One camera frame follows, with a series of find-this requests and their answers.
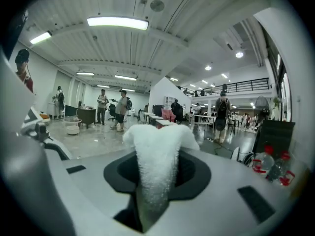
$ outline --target shorts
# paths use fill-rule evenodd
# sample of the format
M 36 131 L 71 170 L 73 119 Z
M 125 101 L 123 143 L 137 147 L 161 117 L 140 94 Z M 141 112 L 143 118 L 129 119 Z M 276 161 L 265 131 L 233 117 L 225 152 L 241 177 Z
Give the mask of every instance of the shorts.
M 123 123 L 124 122 L 125 115 L 121 114 L 116 114 L 115 119 L 118 123 Z

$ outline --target glossy tile floor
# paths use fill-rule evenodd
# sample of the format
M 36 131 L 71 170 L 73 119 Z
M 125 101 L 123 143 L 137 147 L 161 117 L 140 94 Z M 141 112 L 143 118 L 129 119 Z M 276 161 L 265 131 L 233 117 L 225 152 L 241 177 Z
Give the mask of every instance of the glossy tile floor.
M 136 117 L 129 117 L 128 119 L 127 122 L 125 122 L 124 130 L 138 123 Z M 74 136 L 66 134 L 62 120 L 52 120 L 47 129 L 52 137 L 62 142 L 68 148 L 74 158 L 78 156 L 89 157 L 125 148 L 123 144 L 124 133 L 111 130 L 110 126 L 113 124 L 111 120 L 105 121 L 105 124 L 105 126 L 91 124 L 88 129 L 85 125 L 82 125 L 80 127 L 80 133 Z M 237 130 L 235 131 L 234 136 L 233 134 L 230 135 L 231 129 L 229 129 L 226 134 L 225 142 L 221 147 L 206 139 L 208 137 L 214 137 L 212 127 L 188 125 L 188 123 L 184 123 L 184 125 L 187 125 L 192 130 L 200 146 L 200 150 L 226 158 L 230 158 L 232 151 L 238 146 L 240 146 L 241 153 L 251 151 L 255 140 L 254 133 L 242 132 L 239 129 L 239 132 L 237 132 Z

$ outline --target black cap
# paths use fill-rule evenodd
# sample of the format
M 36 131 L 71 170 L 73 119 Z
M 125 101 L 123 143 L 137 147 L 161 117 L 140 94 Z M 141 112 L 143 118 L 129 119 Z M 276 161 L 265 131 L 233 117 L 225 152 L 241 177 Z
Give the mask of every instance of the black cap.
M 21 49 L 18 52 L 18 55 L 15 58 L 15 63 L 23 63 L 29 61 L 30 53 L 26 49 Z

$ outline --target white towel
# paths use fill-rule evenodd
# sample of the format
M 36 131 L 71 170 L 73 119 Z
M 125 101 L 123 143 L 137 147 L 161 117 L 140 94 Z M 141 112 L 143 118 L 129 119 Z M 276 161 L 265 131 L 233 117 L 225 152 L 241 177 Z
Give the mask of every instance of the white towel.
M 123 136 L 134 147 L 140 171 L 136 191 L 139 218 L 146 232 L 168 206 L 168 193 L 175 184 L 180 147 L 199 150 L 192 131 L 184 125 L 156 129 L 134 125 Z

